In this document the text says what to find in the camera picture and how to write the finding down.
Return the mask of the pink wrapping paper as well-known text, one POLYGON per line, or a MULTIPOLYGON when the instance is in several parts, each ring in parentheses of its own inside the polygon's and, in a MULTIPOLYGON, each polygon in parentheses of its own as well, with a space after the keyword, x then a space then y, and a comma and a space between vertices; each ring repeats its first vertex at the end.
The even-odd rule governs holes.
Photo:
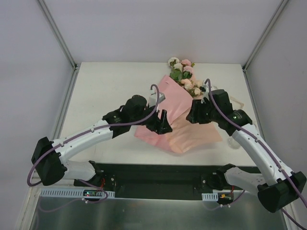
POLYGON ((186 120, 193 98, 173 79, 165 75, 158 88, 165 95, 159 109, 167 111, 167 120, 173 131, 158 135, 144 126, 139 126, 134 133, 136 138, 175 154, 183 154, 195 147, 223 140, 214 124, 192 124, 186 120))

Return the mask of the cream ribbon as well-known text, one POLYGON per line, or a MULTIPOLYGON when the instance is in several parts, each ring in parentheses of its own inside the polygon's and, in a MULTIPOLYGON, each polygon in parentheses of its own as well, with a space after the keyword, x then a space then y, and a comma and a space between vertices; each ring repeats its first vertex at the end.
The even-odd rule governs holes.
POLYGON ((244 104, 238 101, 233 96, 223 89, 218 89, 216 86, 211 86, 211 92, 215 103, 224 114, 230 114, 234 110, 239 110, 244 107, 244 104))

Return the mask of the artificial rose bouquet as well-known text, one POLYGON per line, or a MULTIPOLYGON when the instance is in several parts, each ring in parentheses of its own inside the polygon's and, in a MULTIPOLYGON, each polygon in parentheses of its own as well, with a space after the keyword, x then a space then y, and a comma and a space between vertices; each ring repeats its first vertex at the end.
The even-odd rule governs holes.
POLYGON ((204 93, 203 81, 198 80, 195 76, 195 63, 188 59, 180 60, 177 57, 171 57, 167 63, 171 69, 169 77, 187 91, 193 99, 200 99, 204 93))

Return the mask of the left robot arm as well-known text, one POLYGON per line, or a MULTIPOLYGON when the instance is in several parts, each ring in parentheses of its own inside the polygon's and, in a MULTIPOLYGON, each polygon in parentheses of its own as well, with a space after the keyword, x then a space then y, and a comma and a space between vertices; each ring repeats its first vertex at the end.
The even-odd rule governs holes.
POLYGON ((41 138, 31 158, 40 183, 49 186, 62 179, 81 179, 90 186, 99 185, 101 170, 94 161, 78 162, 71 158, 91 146, 129 132, 135 125, 145 126, 158 135, 172 132, 167 111, 158 110, 158 105, 164 100, 163 93, 153 93, 148 100, 134 95, 85 130, 54 140, 41 138))

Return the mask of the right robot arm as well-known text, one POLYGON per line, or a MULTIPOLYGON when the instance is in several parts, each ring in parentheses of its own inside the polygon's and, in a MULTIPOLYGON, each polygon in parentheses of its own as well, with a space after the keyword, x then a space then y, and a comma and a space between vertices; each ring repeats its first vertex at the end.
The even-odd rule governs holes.
POLYGON ((258 133, 250 117, 241 109, 234 110, 224 90, 206 92, 202 99, 194 99, 186 119, 192 124, 215 122, 232 137, 256 164, 259 174, 249 173, 233 164, 220 167, 208 179, 216 190, 233 185, 258 197, 264 208, 274 213, 297 200, 307 182, 302 172, 294 172, 258 133))

